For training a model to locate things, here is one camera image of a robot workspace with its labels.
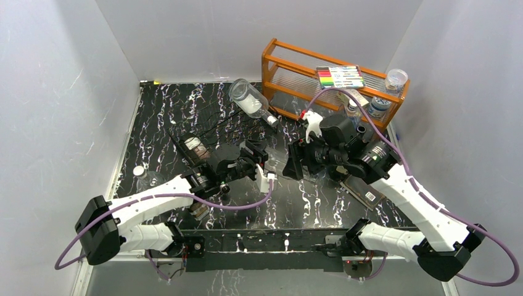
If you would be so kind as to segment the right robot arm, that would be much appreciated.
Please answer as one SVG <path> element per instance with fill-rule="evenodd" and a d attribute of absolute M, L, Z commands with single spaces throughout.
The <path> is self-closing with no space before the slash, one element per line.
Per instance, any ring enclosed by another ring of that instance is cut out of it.
<path fill-rule="evenodd" d="M 364 142 L 352 122 L 341 114 L 328 117 L 307 111 L 306 134 L 288 146 L 285 177 L 300 180 L 330 168 L 356 177 L 391 200 L 415 225 L 415 231 L 387 228 L 360 219 L 335 242 L 317 245 L 331 255 L 364 255 L 377 250 L 415 261 L 433 278 L 447 282 L 468 262 L 484 240 L 479 225 L 467 226 L 427 203 L 414 189 L 399 155 L 382 140 Z"/>

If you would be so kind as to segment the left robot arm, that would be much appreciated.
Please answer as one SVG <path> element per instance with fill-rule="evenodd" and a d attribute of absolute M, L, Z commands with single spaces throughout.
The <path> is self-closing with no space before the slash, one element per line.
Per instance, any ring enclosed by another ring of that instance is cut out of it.
<path fill-rule="evenodd" d="M 269 159 L 263 141 L 247 139 L 238 146 L 223 144 L 212 150 L 189 134 L 175 145 L 191 165 L 184 173 L 128 197 L 105 200 L 99 195 L 88 202 L 75 231 L 90 265 L 134 250 L 156 250 L 170 257 L 184 250 L 201 255 L 194 248 L 196 241 L 184 238 L 174 223 L 144 222 L 176 208 L 189 208 L 195 218 L 201 218 L 214 207 L 208 198 L 227 194 L 231 182 L 245 177 L 267 197 L 276 188 L 276 175 L 263 171 Z"/>

